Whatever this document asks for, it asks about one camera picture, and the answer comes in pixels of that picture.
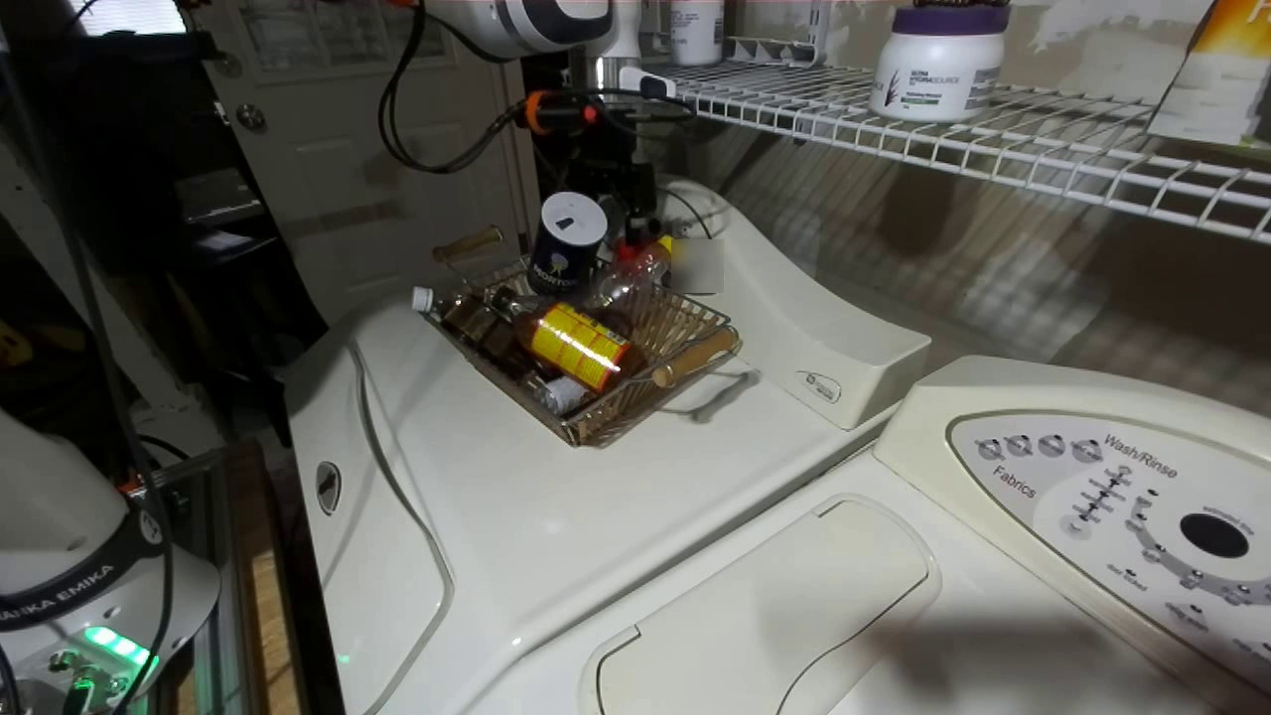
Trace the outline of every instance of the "button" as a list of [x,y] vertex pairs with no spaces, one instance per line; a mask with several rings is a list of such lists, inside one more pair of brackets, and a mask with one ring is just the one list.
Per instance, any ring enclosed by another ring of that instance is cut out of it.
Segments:
[[1072,445],[1072,456],[1084,462],[1084,465],[1092,465],[1092,462],[1104,462],[1104,449],[1101,449],[1101,440],[1077,440],[1077,445]]
[[1030,437],[1030,433],[1005,437],[1005,449],[1010,449],[1014,456],[1031,456],[1031,437]]
[[1059,456],[1059,453],[1064,453],[1064,437],[1059,437],[1059,433],[1047,433],[1047,437],[1036,440],[1036,449],[1042,449],[1044,456]]
[[1219,558],[1219,559],[1240,559],[1245,558],[1245,537],[1226,519],[1226,517],[1215,517],[1215,511],[1186,511],[1178,519],[1178,534],[1208,558]]
[[975,440],[981,462],[1002,462],[1002,440]]

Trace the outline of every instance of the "label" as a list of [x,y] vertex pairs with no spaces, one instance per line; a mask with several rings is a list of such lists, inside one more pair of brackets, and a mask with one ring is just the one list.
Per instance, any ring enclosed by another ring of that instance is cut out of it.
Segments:
[[619,372],[627,342],[568,302],[557,302],[531,331],[529,350],[589,390],[602,390],[610,372]]
[[1036,489],[1023,477],[995,469],[995,482],[1020,494],[1023,501],[1036,501]]
[[987,108],[995,66],[896,66],[872,88],[877,113],[954,119]]

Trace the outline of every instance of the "bottle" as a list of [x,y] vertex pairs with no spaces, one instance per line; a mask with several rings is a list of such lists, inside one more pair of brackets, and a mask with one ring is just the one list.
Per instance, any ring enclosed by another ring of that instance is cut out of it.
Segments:
[[987,108],[1005,59],[1005,4],[896,7],[869,108],[912,125],[961,125]]
[[593,280],[585,309],[619,331],[642,327],[660,307],[680,253],[681,248],[674,235],[660,235],[642,248],[619,243],[610,252],[610,268]]
[[496,289],[491,307],[513,327],[519,350],[557,366],[593,395],[610,390],[642,366],[642,355],[627,339],[568,302],[531,302],[513,289]]
[[670,59],[674,65],[721,59],[721,0],[670,0]]

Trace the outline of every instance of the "mounting hole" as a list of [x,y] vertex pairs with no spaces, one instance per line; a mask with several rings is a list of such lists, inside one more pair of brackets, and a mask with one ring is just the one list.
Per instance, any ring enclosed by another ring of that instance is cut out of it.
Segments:
[[1219,558],[1219,559],[1245,558],[1245,537],[1210,511],[1186,511],[1178,527],[1208,558]]

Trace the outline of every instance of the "jar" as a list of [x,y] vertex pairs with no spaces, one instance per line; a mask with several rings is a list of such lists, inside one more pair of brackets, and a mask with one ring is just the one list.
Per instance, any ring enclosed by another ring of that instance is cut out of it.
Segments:
[[896,7],[869,108],[912,125],[958,125],[987,108],[1005,57],[1005,7]]

